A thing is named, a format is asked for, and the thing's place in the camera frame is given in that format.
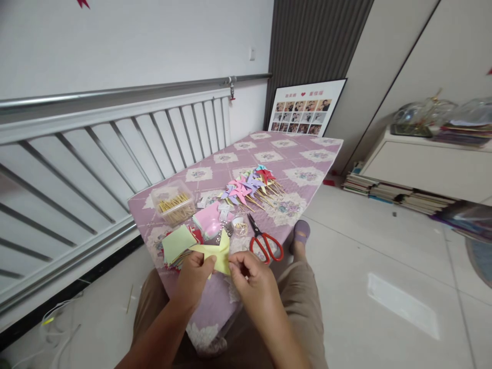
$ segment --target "floor tile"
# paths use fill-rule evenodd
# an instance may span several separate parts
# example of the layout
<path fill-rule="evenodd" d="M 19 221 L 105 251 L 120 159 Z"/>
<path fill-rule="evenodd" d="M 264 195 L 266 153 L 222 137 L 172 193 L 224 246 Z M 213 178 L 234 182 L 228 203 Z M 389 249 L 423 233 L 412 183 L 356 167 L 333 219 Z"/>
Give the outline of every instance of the floor tile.
<path fill-rule="evenodd" d="M 492 306 L 460 293 L 477 369 L 492 367 Z"/>
<path fill-rule="evenodd" d="M 329 367 L 473 368 L 454 288 L 304 219 Z"/>
<path fill-rule="evenodd" d="M 477 275 L 466 250 L 465 237 L 443 225 L 457 288 L 492 306 L 492 289 Z"/>
<path fill-rule="evenodd" d="M 70 369 L 112 369 L 128 352 L 141 286 L 152 268 L 142 246 L 84 290 L 74 306 L 74 325 L 81 327 L 70 347 Z"/>
<path fill-rule="evenodd" d="M 72 332 L 73 307 L 74 303 L 71 303 L 59 309 L 54 315 L 55 319 L 51 323 L 45 325 L 47 332 L 62 333 L 60 336 L 49 337 L 49 343 L 47 343 L 41 339 L 39 325 L 37 325 L 7 347 L 0 354 L 0 357 L 7 359 L 11 366 L 14 366 L 21 360 L 44 350 L 41 354 L 24 361 L 19 364 L 19 366 L 16 366 L 16 369 L 50 368 L 50 364 L 57 357 L 57 355 L 59 356 L 58 367 L 68 368 L 70 361 L 69 346 L 66 345 L 62 352 L 60 350 L 63 347 L 63 343 L 68 340 Z"/>
<path fill-rule="evenodd" d="M 304 215 L 454 286 L 441 225 L 423 214 L 321 186 Z"/>

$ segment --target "radiator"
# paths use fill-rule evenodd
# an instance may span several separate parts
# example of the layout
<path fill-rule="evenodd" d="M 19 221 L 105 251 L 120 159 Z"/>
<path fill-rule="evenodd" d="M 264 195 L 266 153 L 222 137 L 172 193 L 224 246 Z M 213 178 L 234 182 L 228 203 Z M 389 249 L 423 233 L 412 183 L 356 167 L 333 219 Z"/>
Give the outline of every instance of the radiator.
<path fill-rule="evenodd" d="M 128 198 L 229 145 L 229 95 L 0 125 L 0 313 L 134 230 Z"/>

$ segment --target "scissors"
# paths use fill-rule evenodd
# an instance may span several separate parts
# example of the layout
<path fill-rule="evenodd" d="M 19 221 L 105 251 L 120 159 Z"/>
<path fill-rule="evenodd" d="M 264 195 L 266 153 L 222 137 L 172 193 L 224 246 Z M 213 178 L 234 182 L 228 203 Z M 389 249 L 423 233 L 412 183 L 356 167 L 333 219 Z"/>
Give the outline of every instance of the scissors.
<path fill-rule="evenodd" d="M 263 240 L 265 241 L 266 248 L 268 249 L 268 252 L 270 253 L 272 259 L 274 259 L 275 261 L 282 260 L 283 259 L 283 247 L 278 243 L 278 241 L 275 238 L 273 238 L 272 236 L 260 231 L 260 229 L 258 228 L 258 225 L 256 224 L 256 222 L 253 219 L 253 217 L 251 216 L 251 214 L 248 214 L 248 219 L 250 220 L 251 226 L 253 227 L 253 231 L 255 231 L 255 235 L 253 236 L 253 238 L 251 238 L 250 251 L 253 252 L 253 244 L 256 241 L 258 246 L 260 246 L 260 249 L 263 251 L 263 254 L 265 255 L 264 263 L 270 264 L 270 257 L 268 256 L 267 251 L 265 250 L 265 248 L 263 247 L 263 245 L 261 244 L 261 242 L 258 239 L 259 236 L 263 236 Z M 270 245 L 268 244 L 268 238 L 270 239 L 270 241 L 275 242 L 278 249 L 280 250 L 280 257 L 279 258 L 276 258 L 275 255 L 273 254 L 272 249 L 270 248 Z"/>

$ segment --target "photo collage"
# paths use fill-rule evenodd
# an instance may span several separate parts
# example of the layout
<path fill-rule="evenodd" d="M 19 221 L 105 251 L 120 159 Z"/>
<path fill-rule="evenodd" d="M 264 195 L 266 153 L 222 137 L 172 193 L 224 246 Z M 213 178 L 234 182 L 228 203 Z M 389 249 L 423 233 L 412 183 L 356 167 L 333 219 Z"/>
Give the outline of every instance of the photo collage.
<path fill-rule="evenodd" d="M 271 130 L 317 136 L 331 102 L 331 99 L 279 102 Z"/>

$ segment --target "white cabinet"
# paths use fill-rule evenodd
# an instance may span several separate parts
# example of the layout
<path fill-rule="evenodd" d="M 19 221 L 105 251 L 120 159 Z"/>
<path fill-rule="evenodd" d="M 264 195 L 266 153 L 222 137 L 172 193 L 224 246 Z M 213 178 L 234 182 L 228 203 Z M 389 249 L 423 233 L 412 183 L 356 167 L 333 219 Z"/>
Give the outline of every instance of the white cabinet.
<path fill-rule="evenodd" d="M 492 205 L 492 142 L 475 149 L 393 136 L 387 128 L 361 175 L 436 194 Z"/>

